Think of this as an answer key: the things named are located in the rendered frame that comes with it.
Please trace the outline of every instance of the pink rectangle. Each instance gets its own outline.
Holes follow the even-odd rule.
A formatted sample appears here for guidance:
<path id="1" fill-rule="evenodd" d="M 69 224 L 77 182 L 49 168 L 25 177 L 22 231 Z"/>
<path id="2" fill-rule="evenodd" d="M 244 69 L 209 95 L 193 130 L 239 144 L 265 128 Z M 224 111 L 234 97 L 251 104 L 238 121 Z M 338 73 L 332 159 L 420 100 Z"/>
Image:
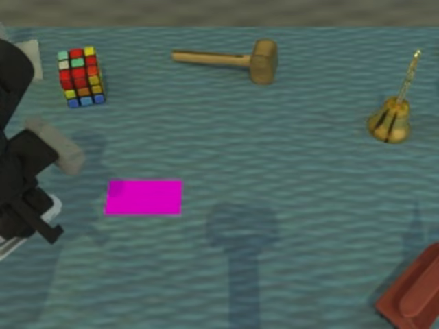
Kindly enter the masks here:
<path id="1" fill-rule="evenodd" d="M 181 215 L 181 180 L 111 180 L 104 214 Z"/>

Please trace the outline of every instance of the wooden hammer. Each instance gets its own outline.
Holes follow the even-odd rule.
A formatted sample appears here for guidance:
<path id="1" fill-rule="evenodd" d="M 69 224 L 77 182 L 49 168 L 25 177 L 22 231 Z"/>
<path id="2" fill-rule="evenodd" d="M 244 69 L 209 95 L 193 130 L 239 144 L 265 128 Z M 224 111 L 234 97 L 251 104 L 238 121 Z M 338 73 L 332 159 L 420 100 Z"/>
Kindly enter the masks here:
<path id="1" fill-rule="evenodd" d="M 247 66 L 255 84 L 271 84 L 278 64 L 277 44 L 269 39 L 257 40 L 251 55 L 173 50 L 171 56 L 177 62 Z"/>

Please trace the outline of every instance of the colorful cube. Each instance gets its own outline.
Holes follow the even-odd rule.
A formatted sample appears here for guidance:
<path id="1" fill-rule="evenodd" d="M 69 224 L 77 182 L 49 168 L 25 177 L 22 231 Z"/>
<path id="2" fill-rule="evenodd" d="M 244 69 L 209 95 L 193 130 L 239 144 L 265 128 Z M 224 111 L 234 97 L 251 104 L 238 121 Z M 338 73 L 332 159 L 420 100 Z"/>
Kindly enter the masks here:
<path id="1" fill-rule="evenodd" d="M 94 47 L 60 51 L 58 73 L 70 108 L 105 103 L 104 83 Z"/>

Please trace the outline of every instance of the black object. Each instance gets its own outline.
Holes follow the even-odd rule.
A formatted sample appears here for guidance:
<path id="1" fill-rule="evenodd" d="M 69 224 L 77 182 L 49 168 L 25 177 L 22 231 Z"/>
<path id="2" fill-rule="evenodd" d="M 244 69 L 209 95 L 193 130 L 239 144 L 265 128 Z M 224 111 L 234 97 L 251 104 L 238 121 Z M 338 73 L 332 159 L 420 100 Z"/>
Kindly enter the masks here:
<path id="1" fill-rule="evenodd" d="M 7 139 L 4 130 L 34 78 L 29 58 L 8 41 L 0 40 L 0 236 L 5 240 L 35 232 L 55 243 L 63 233 L 41 219 L 54 203 L 38 187 L 36 176 L 58 154 L 29 130 Z"/>

